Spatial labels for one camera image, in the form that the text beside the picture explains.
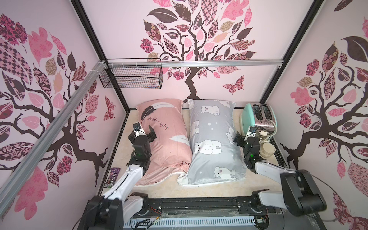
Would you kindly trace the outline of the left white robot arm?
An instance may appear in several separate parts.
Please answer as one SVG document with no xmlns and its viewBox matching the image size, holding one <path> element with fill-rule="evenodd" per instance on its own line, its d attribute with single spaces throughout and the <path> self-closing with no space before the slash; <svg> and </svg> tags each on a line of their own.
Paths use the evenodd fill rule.
<svg viewBox="0 0 368 230">
<path fill-rule="evenodd" d="M 152 127 L 147 133 L 140 122 L 133 124 L 133 131 L 128 136 L 133 152 L 127 170 L 107 192 L 87 202 L 84 213 L 73 226 L 74 230 L 121 230 L 127 220 L 147 209 L 148 196 L 130 192 L 149 168 L 152 156 L 150 143 L 156 138 Z"/>
</svg>

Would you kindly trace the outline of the pink feather pillow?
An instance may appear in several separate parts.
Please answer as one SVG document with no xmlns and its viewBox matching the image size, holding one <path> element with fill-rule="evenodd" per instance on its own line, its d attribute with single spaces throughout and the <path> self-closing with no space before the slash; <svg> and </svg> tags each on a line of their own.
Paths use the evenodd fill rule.
<svg viewBox="0 0 368 230">
<path fill-rule="evenodd" d="M 192 162 L 192 151 L 179 99 L 158 99 L 137 106 L 139 122 L 145 131 L 152 127 L 157 138 L 150 143 L 150 165 L 137 187 L 153 186 L 172 175 L 185 175 Z"/>
</svg>

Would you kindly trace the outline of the grey polar bear pillow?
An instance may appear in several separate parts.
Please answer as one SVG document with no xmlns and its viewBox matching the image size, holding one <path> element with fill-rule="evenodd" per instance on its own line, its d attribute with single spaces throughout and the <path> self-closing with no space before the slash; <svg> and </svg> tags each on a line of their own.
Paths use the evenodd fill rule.
<svg viewBox="0 0 368 230">
<path fill-rule="evenodd" d="M 240 147 L 234 143 L 235 103 L 189 99 L 188 105 L 192 162 L 178 183 L 202 186 L 245 179 L 247 167 Z"/>
</svg>

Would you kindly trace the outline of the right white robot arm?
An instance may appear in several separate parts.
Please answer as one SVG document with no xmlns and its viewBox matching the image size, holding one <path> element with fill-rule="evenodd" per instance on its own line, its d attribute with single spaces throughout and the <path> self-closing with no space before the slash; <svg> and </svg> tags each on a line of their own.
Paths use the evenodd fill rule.
<svg viewBox="0 0 368 230">
<path fill-rule="evenodd" d="M 299 217 L 327 209 L 327 203 L 308 171 L 287 169 L 267 162 L 260 156 L 261 144 L 257 137 L 247 137 L 237 132 L 234 143 L 242 147 L 243 161 L 248 170 L 281 185 L 280 192 L 269 189 L 252 192 L 250 207 L 254 212 L 275 207 L 286 209 Z"/>
</svg>

